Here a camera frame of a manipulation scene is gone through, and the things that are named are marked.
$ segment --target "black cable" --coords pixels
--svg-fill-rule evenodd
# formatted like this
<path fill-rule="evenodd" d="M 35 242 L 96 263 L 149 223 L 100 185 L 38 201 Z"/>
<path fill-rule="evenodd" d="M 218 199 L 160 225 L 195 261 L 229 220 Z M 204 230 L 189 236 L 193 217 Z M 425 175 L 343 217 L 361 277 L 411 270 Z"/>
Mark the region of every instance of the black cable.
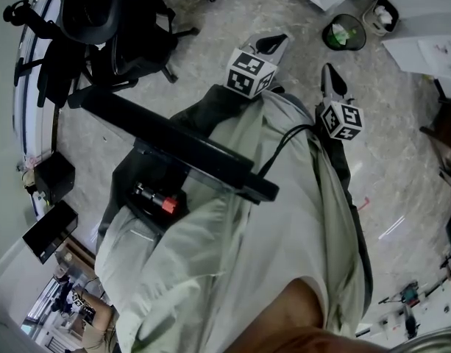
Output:
<path fill-rule="evenodd" d="M 83 289 L 81 290 L 81 298 L 83 298 L 83 293 L 85 292 L 86 286 L 87 286 L 90 282 L 92 282 L 92 281 L 94 281 L 95 279 L 98 279 L 98 278 L 99 278 L 99 277 L 96 276 L 96 277 L 94 277 L 93 279 L 91 279 L 91 280 L 89 280 L 88 282 L 86 282 L 85 286 L 83 286 Z"/>
<path fill-rule="evenodd" d="M 24 177 L 26 176 L 27 173 L 29 173 L 30 170 L 25 170 L 25 172 L 22 174 L 21 176 L 21 182 L 24 183 Z"/>
<path fill-rule="evenodd" d="M 276 150 L 274 151 L 274 154 L 272 157 L 264 164 L 264 166 L 260 169 L 258 172 L 258 176 L 261 178 L 264 178 L 264 176 L 268 173 L 269 169 L 271 168 L 272 164 L 276 160 L 279 153 L 283 150 L 284 146 L 298 133 L 302 132 L 305 129 L 312 129 L 313 126 L 310 124 L 300 124 L 298 126 L 292 127 L 290 130 L 288 130 L 284 135 L 283 138 L 281 138 L 279 144 L 277 145 Z"/>

